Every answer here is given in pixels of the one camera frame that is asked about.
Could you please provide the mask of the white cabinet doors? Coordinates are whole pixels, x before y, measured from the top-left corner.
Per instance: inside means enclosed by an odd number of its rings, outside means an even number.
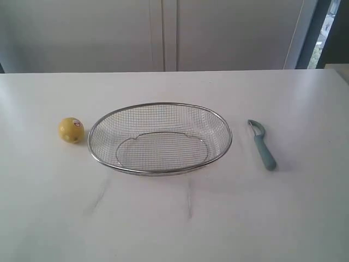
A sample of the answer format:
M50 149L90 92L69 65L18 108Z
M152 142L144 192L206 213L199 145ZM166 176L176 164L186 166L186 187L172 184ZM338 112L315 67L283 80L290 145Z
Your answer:
M293 69L316 1L1 1L6 73Z

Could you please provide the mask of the oval steel mesh basket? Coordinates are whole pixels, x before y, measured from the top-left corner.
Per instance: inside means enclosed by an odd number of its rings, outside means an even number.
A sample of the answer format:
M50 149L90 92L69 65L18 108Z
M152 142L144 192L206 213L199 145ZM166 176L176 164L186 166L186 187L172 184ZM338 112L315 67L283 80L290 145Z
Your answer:
M87 145L100 164L138 176L171 176L211 164L230 149L228 123L202 106L156 102L100 118Z

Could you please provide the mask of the yellow lemon with sticker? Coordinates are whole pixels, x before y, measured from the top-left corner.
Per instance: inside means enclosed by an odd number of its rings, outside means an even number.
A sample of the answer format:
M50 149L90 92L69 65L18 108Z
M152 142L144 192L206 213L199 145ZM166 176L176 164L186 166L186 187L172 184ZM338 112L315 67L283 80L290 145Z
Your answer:
M59 137L70 144L76 144L83 140L85 130L82 122L74 117L61 120L58 126Z

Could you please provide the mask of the teal handled vegetable peeler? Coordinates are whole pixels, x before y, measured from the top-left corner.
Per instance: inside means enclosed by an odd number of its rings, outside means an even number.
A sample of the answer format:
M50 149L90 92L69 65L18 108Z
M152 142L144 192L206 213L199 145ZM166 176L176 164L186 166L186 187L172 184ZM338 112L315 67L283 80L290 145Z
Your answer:
M262 124L255 120L248 120L248 124L254 133L254 142L260 154L264 167L269 171L275 170L277 163L264 142L264 136L266 134L265 128Z

